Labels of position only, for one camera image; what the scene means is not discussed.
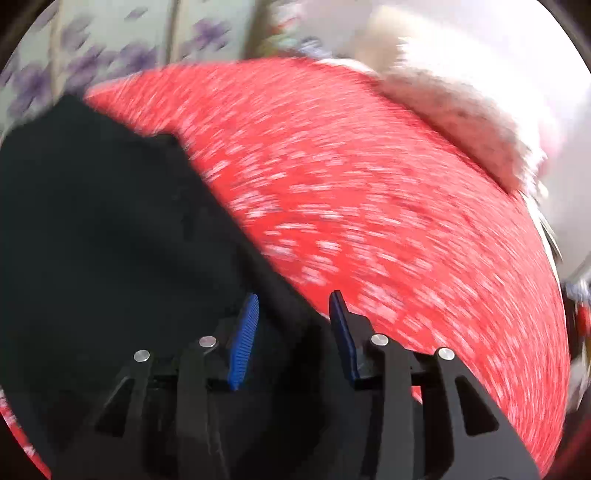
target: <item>black cloth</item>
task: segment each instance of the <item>black cloth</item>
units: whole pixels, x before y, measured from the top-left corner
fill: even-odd
[[[255,292],[243,401],[219,406],[233,477],[359,478],[371,395],[174,137],[63,98],[5,139],[0,226],[0,384],[49,467],[135,351],[178,353]]]

